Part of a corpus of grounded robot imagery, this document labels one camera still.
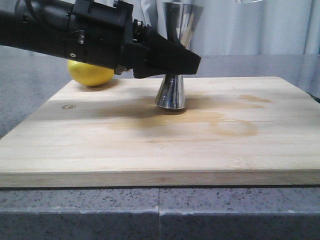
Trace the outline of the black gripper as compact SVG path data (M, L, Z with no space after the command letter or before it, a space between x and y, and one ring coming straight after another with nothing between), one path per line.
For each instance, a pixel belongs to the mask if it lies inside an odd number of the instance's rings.
M77 0L68 29L81 32L75 40L66 41L66 58L114 69L117 74L133 69L135 78L196 74L201 57L154 29L144 30L143 45L134 41L133 7L121 0L114 7Z

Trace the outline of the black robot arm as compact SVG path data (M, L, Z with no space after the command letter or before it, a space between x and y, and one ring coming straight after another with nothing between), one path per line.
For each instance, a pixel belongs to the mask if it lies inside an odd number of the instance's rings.
M3 0L0 43L114 70L135 78L194 75L201 58L133 19L133 5L92 0Z

